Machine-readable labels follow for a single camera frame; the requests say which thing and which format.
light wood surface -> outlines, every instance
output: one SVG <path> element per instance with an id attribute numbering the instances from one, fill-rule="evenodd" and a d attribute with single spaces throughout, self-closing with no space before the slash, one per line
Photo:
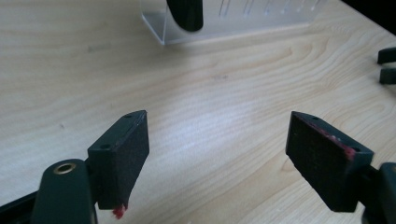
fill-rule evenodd
<path id="1" fill-rule="evenodd" d="M 0 204 L 146 109 L 150 154 L 124 218 L 100 223 L 360 223 L 335 214 L 285 155 L 290 112 L 396 161 L 396 37 L 340 1 L 308 26 L 163 47 L 137 0 L 0 1 Z"/>

table surface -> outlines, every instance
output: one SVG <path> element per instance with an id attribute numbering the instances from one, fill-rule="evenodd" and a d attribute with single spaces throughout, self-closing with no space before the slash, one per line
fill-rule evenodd
<path id="1" fill-rule="evenodd" d="M 396 161 L 396 37 L 329 0 L 306 26 L 161 46 L 137 0 L 0 1 L 0 204 L 56 161 L 86 159 L 119 117 L 148 111 L 130 207 L 100 223 L 360 223 L 335 214 L 285 154 L 292 110 Z"/>

black clamp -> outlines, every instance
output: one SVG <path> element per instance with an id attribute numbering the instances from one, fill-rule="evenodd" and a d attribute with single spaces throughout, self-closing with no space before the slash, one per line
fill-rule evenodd
<path id="1" fill-rule="evenodd" d="M 149 155 L 147 112 L 122 116 L 92 146 L 88 159 L 59 161 L 38 192 L 0 207 L 0 223 L 97 223 L 94 205 L 120 218 Z"/>
<path id="2" fill-rule="evenodd" d="M 286 154 L 332 211 L 352 213 L 361 202 L 362 223 L 396 223 L 396 163 L 376 170 L 372 150 L 300 112 L 291 113 Z"/>
<path id="3" fill-rule="evenodd" d="M 381 49 L 378 52 L 378 64 L 396 63 L 396 48 Z M 385 67 L 381 69 L 379 82 L 386 85 L 396 84 L 396 68 Z"/>

